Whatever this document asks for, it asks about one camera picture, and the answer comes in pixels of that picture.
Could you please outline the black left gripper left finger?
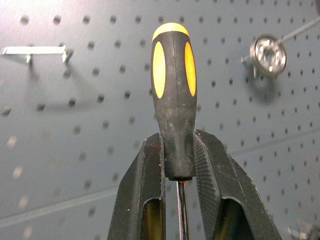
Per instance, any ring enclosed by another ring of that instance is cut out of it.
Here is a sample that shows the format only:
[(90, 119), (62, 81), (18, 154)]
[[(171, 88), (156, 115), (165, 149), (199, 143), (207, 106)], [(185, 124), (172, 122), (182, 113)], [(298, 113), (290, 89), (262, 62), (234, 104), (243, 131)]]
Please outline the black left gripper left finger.
[(120, 181), (107, 240), (166, 240), (165, 160), (159, 133), (144, 140)]

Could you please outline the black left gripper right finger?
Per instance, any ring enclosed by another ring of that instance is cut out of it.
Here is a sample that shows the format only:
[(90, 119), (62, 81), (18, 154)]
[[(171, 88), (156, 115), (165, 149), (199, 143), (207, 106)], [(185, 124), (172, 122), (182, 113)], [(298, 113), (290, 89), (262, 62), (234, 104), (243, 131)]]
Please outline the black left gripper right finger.
[(282, 240), (253, 180), (216, 136), (195, 130), (193, 152), (206, 240)]

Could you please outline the black orange handled screwdriver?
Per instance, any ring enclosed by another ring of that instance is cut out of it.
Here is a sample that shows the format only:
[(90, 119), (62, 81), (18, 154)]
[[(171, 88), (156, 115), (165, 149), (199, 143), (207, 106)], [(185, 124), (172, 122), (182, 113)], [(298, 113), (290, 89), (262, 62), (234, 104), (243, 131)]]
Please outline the black orange handled screwdriver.
[(164, 23), (152, 36), (151, 88), (164, 174), (177, 185), (179, 240), (190, 240), (185, 185), (195, 176), (197, 74), (190, 34), (180, 23)]

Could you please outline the grey pegboard wall panel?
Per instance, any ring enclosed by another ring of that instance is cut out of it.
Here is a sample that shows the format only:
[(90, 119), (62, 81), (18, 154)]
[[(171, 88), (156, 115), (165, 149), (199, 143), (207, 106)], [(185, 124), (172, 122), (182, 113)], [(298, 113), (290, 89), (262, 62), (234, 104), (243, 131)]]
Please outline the grey pegboard wall panel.
[(32, 64), (0, 56), (0, 240), (107, 240), (122, 177), (159, 130), (155, 30), (189, 32), (195, 127), (256, 185), (282, 240), (320, 226), (320, 23), (284, 43), (277, 78), (241, 58), (320, 17), (320, 0), (0, 0), (0, 50), (66, 46)]

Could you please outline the flat silver pegboard hook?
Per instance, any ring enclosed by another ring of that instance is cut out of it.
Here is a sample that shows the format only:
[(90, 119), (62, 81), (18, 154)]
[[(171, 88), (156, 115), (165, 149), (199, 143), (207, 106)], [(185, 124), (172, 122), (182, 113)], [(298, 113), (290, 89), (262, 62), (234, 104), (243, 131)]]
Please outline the flat silver pegboard hook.
[(35, 55), (61, 55), (62, 62), (68, 63), (74, 50), (62, 46), (7, 46), (0, 51), (0, 57), (30, 64)]

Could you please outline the round metal pegboard holder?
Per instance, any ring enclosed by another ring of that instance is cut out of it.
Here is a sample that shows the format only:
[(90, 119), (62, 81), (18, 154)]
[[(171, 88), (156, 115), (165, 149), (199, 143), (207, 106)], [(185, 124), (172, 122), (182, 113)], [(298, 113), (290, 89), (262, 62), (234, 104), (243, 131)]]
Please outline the round metal pegboard holder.
[(320, 24), (320, 15), (298, 29), (277, 38), (272, 34), (262, 34), (250, 45), (249, 54), (241, 58), (241, 63), (252, 68), (253, 77), (258, 74), (277, 78), (288, 63), (284, 43)]

